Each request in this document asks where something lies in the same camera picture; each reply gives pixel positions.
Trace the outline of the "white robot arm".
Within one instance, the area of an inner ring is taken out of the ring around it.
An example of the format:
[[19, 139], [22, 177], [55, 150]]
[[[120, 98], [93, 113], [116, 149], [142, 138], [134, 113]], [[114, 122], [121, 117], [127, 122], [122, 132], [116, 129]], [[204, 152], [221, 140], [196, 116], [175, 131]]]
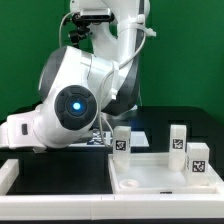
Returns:
[[65, 15], [77, 27], [39, 82], [41, 103], [0, 125], [0, 148], [64, 148], [87, 136], [100, 115], [119, 115], [138, 98], [139, 52], [155, 31], [149, 0], [71, 0]]

